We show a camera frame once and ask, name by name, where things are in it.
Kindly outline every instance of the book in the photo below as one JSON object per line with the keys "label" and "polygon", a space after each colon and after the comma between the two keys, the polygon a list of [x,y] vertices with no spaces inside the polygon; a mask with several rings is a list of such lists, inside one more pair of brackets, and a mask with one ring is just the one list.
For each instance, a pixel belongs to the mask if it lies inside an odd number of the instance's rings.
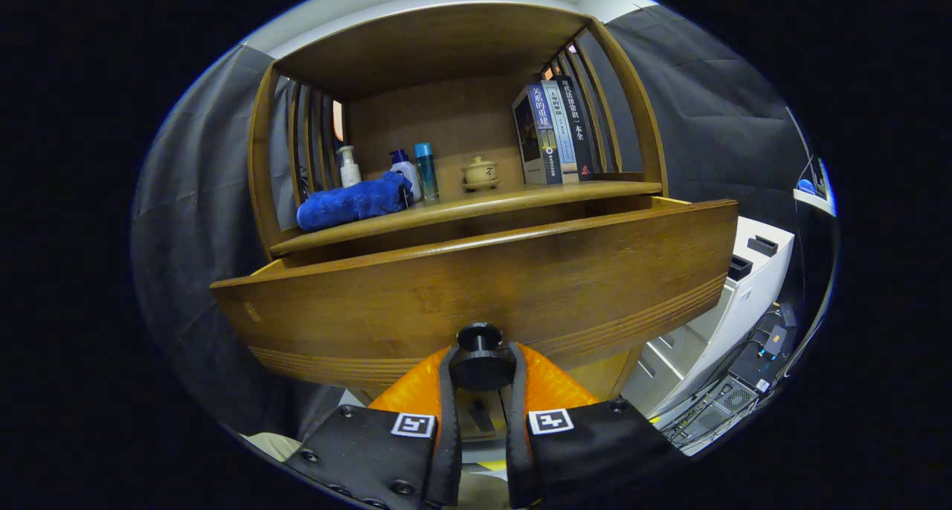
{"label": "book", "polygon": [[557,77],[556,81],[565,98],[565,116],[568,116],[569,132],[572,134],[572,149],[575,152],[579,181],[591,181],[595,177],[595,147],[585,125],[582,100],[577,94],[578,88],[569,76]]}
{"label": "book", "polygon": [[527,184],[560,184],[562,168],[552,116],[540,83],[530,83],[512,103],[523,177]]}
{"label": "book", "polygon": [[565,114],[565,100],[562,99],[562,90],[555,80],[541,81],[552,115],[552,127],[555,130],[555,140],[559,145],[559,161],[562,168],[562,182],[578,181],[578,165],[575,162],[575,148],[572,145],[571,127],[568,116]]}

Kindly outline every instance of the blue bottle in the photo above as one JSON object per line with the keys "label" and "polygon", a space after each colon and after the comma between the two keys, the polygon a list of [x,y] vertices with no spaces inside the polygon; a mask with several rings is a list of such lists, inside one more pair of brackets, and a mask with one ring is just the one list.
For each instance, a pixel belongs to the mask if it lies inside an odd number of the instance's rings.
{"label": "blue bottle", "polygon": [[419,185],[422,186],[422,197],[424,199],[436,199],[440,197],[440,188],[436,184],[436,169],[433,167],[433,152],[429,147],[429,142],[421,142],[414,146],[414,155],[417,158],[417,170],[419,170]]}

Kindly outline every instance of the white cabinet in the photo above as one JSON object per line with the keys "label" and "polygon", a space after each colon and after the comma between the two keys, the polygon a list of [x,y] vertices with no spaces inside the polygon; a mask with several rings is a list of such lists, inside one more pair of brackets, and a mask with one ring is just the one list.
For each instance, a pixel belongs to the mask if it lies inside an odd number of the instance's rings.
{"label": "white cabinet", "polygon": [[[765,256],[748,248],[747,241],[753,236],[775,242],[775,255]],[[707,313],[649,341],[622,396],[651,418],[683,401],[703,384],[721,358],[747,336],[776,300],[790,263],[793,239],[793,233],[738,218],[734,255],[752,263],[750,274],[740,280],[727,279],[717,306]],[[650,375],[647,368],[655,375]]]}

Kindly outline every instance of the lotion pump bottle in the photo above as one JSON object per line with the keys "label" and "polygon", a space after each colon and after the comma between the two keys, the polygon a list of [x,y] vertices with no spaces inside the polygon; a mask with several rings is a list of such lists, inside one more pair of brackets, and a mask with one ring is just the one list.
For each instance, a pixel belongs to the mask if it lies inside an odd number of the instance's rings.
{"label": "lotion pump bottle", "polygon": [[337,153],[341,155],[341,185],[348,188],[359,184],[360,167],[354,164],[354,146],[341,146]]}

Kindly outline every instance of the wooden shelf board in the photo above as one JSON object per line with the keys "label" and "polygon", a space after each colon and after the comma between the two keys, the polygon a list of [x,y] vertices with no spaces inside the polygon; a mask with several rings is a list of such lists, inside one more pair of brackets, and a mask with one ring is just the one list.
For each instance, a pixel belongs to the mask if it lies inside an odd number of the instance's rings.
{"label": "wooden shelf board", "polygon": [[578,184],[523,185],[519,190],[487,190],[473,192],[451,201],[421,201],[405,211],[377,216],[366,221],[351,222],[314,233],[296,236],[271,247],[272,256],[285,256],[318,246],[332,245],[362,236],[381,235],[402,229],[473,216],[492,215],[520,209],[544,207],[585,199],[614,198],[659,194],[660,184],[642,181],[584,181]]}
{"label": "wooden shelf board", "polygon": [[510,2],[423,8],[343,29],[275,66],[336,100],[360,100],[453,77],[538,72],[589,20]]}

